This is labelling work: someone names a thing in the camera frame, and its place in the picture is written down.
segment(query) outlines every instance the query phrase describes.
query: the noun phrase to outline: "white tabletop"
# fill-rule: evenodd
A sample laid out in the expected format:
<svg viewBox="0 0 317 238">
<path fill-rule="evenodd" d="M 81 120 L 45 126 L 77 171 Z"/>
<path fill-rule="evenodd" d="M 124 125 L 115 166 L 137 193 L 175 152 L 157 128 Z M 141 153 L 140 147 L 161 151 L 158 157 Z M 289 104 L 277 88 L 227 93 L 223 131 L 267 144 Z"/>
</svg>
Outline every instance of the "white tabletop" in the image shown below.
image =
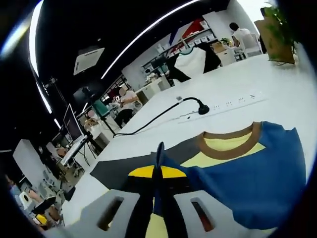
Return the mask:
<svg viewBox="0 0 317 238">
<path fill-rule="evenodd" d="M 317 86 L 315 79 L 293 65 L 274 66 L 267 55 L 252 57 L 205 73 L 156 94 L 132 118 L 121 132 L 137 130 L 160 112 L 177 102 L 176 97 L 197 97 L 210 108 L 235 100 L 250 92 L 262 92 L 267 100 L 221 114 L 184 123 L 180 115 L 196 111 L 198 104 L 188 101 L 172 109 L 148 129 L 133 136 L 116 137 L 99 155 L 97 161 L 124 159 L 156 151 L 164 141 L 165 148 L 194 137 L 202 131 L 226 133 L 243 129 L 253 121 L 269 121 L 285 129 L 297 128 L 302 142 L 307 176 L 310 174 L 317 145 Z M 70 202 L 63 204 L 65 225 L 74 223 L 83 207 L 103 195 L 105 188 L 86 171 L 76 185 Z"/>
</svg>

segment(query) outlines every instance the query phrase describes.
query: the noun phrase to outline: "led light strip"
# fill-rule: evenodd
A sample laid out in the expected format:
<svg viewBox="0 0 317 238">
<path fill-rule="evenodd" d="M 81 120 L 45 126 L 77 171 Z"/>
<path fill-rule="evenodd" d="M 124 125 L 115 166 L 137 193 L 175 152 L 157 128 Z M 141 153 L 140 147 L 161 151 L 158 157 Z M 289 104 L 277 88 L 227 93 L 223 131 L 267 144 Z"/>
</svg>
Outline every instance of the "led light strip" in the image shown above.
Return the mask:
<svg viewBox="0 0 317 238">
<path fill-rule="evenodd" d="M 39 71 L 38 71 L 38 65 L 36 61 L 36 28 L 38 26 L 39 22 L 39 17 L 40 17 L 40 12 L 41 8 L 43 5 L 43 0 L 41 0 L 34 8 L 33 14 L 32 14 L 32 19 L 31 19 L 31 25 L 30 25 L 30 35 L 29 35 L 29 53 L 30 53 L 30 62 L 32 65 L 32 68 L 34 69 L 34 72 L 36 73 L 37 77 L 39 77 Z M 44 96 L 38 82 L 36 81 L 36 86 L 40 92 L 41 98 L 45 104 L 46 109 L 48 110 L 49 114 L 52 114 L 52 109 L 47 101 L 46 97 Z M 58 123 L 57 119 L 54 119 L 55 124 L 59 129 L 61 129 L 60 124 Z"/>
<path fill-rule="evenodd" d="M 162 16 L 161 18 L 159 18 L 158 20 L 156 20 L 155 22 L 153 22 L 150 26 L 148 26 L 144 31 L 142 31 L 136 38 L 134 38 L 133 41 L 130 42 L 130 44 L 124 48 L 124 50 L 117 56 L 117 58 L 115 58 L 115 60 L 111 63 L 111 65 L 107 68 L 107 70 L 105 71 L 105 73 L 103 74 L 103 76 L 101 77 L 101 79 L 103 79 L 105 77 L 105 75 L 109 72 L 109 70 L 113 67 L 113 65 L 118 61 L 118 59 L 141 37 L 143 36 L 147 31 L 149 31 L 151 28 L 153 28 L 155 25 L 157 25 L 160 21 L 162 21 L 163 19 L 167 18 L 168 16 L 172 15 L 173 13 L 177 12 L 178 10 L 189 6 L 197 1 L 200 0 L 192 0 L 189 1 L 188 3 L 185 3 L 177 8 L 175 8 L 174 10 L 170 11 L 169 13 L 165 14 L 164 16 Z"/>
<path fill-rule="evenodd" d="M 84 111 L 86 110 L 87 105 L 88 105 L 88 103 L 85 104 L 85 106 L 83 108 L 83 111 L 81 113 L 84 113 Z"/>
</svg>

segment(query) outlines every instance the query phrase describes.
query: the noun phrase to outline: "white fabric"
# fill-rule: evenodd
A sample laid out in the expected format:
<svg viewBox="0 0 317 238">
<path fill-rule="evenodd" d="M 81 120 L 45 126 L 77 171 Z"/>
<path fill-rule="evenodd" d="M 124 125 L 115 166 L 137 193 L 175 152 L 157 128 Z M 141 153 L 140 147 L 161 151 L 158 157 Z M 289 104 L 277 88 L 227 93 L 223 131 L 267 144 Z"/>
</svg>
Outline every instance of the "white fabric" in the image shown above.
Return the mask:
<svg viewBox="0 0 317 238">
<path fill-rule="evenodd" d="M 179 54 L 175 68 L 182 71 L 188 77 L 193 78 L 204 73 L 206 52 L 200 48 L 193 48 L 188 55 Z"/>
<path fill-rule="evenodd" d="M 124 100 L 127 100 L 127 99 L 132 99 L 132 98 L 135 98 L 137 96 L 137 94 L 133 91 L 127 91 L 126 94 L 124 96 L 122 96 L 120 98 L 120 100 L 123 102 Z M 134 104 L 133 103 L 127 103 L 127 104 L 124 104 L 123 107 L 122 107 L 122 110 L 123 109 L 134 109 Z"/>
<path fill-rule="evenodd" d="M 244 41 L 253 41 L 251 32 L 245 28 L 239 28 L 233 33 L 233 36 L 239 41 L 240 44 L 243 44 Z"/>
</svg>

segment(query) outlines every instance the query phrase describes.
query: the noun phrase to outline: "green leaves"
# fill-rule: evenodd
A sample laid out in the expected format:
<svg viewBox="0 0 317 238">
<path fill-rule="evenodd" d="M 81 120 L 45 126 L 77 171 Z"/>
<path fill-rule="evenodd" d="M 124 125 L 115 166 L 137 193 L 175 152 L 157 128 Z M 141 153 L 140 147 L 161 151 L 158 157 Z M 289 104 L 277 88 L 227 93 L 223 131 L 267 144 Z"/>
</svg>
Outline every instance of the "green leaves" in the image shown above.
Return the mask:
<svg viewBox="0 0 317 238">
<path fill-rule="evenodd" d="M 284 13 L 277 7 L 264 7 L 265 17 L 276 20 L 279 24 L 276 26 L 268 25 L 267 28 L 281 43 L 294 47 L 294 34 L 287 22 Z"/>
<path fill-rule="evenodd" d="M 224 38 L 222 38 L 220 41 L 221 41 L 223 44 L 228 45 L 229 42 L 230 42 L 230 39 L 224 37 Z"/>
</svg>

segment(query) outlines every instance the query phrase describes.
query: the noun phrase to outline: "gray plastic holder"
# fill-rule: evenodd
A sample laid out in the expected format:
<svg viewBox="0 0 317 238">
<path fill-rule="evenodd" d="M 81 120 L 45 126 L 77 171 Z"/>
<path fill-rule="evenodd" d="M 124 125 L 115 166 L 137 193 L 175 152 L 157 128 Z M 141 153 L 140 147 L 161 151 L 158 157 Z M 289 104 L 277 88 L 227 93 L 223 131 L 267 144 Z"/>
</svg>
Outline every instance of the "gray plastic holder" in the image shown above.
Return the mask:
<svg viewBox="0 0 317 238">
<path fill-rule="evenodd" d="M 184 218 L 188 238 L 262 238 L 260 230 L 250 230 L 234 221 L 232 211 L 205 191 L 175 195 Z M 206 232 L 192 202 L 197 202 L 214 226 Z"/>
<path fill-rule="evenodd" d="M 112 189 L 85 207 L 80 220 L 66 228 L 53 228 L 44 233 L 47 238 L 124 238 L 133 209 L 139 200 L 137 193 Z M 113 217 L 110 228 L 104 231 L 98 222 L 108 213 L 115 201 L 121 205 Z"/>
</svg>

